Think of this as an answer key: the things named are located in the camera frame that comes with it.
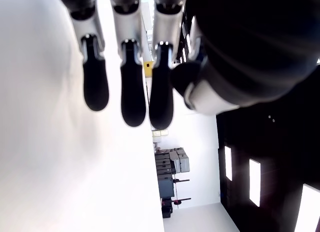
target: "white wall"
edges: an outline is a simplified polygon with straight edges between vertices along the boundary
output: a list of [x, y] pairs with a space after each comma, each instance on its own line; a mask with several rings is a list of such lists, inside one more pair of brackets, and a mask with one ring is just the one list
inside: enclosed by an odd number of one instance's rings
[[220, 202], [216, 116], [205, 116], [187, 109], [183, 98], [174, 91], [174, 117], [168, 132], [168, 136], [161, 137], [158, 146], [161, 149], [183, 147], [190, 163], [190, 172], [175, 175], [176, 179], [190, 179], [176, 184], [178, 199], [192, 198], [179, 208]]
[[101, 112], [85, 105], [60, 0], [0, 8], [0, 231], [164, 231], [150, 124], [130, 128], [121, 116], [109, 0], [99, 1], [110, 90]]
[[239, 232], [221, 203], [177, 209], [163, 223], [165, 232]]

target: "black wall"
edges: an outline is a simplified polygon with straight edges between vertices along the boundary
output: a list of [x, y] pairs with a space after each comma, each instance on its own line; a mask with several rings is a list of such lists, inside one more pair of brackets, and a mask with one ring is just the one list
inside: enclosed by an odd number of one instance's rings
[[[242, 232], [293, 232], [303, 184], [320, 190], [319, 70], [277, 101], [217, 116], [221, 203]], [[249, 159], [261, 163], [260, 207], [249, 199]]]

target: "ceiling light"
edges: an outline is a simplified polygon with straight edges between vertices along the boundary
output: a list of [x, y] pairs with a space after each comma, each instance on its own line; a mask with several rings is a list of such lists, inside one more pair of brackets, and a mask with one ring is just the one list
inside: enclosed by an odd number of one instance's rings
[[261, 190], [261, 164], [253, 159], [249, 160], [250, 169], [250, 200], [256, 206], [260, 206], [260, 190]]
[[232, 181], [232, 159], [231, 149], [227, 146], [224, 147], [224, 159], [225, 159], [225, 175]]
[[161, 136], [167, 136], [169, 135], [169, 131], [167, 129], [161, 130]]
[[183, 53], [183, 61], [186, 62], [187, 59], [186, 59], [186, 51], [185, 51], [185, 48], [182, 49], [182, 53]]
[[186, 35], [186, 43], [188, 45], [188, 51], [191, 53], [190, 37], [189, 34]]
[[294, 232], [315, 232], [320, 217], [320, 191], [304, 184]]

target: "robotic hand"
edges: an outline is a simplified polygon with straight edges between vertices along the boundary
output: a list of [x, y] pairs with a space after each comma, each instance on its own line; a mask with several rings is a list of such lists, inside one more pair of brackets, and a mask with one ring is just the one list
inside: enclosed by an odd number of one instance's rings
[[[62, 1], [83, 54], [85, 101], [90, 109], [100, 111], [108, 103], [109, 90], [97, 0]], [[195, 13], [192, 49], [188, 61], [174, 67], [186, 0], [155, 0], [149, 105], [155, 128], [165, 129], [172, 121], [173, 88], [190, 109], [215, 115], [275, 100], [315, 68], [320, 57], [320, 0], [190, 1]], [[111, 0], [111, 4], [122, 59], [122, 116], [136, 127], [146, 115], [139, 61], [140, 0]], [[197, 61], [201, 45], [206, 57]]]

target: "yellow sign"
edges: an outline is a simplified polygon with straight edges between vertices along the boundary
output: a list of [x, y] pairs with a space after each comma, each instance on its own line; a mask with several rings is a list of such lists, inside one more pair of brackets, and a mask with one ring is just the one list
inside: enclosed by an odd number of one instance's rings
[[153, 61], [143, 62], [144, 74], [146, 78], [152, 77], [152, 65]]

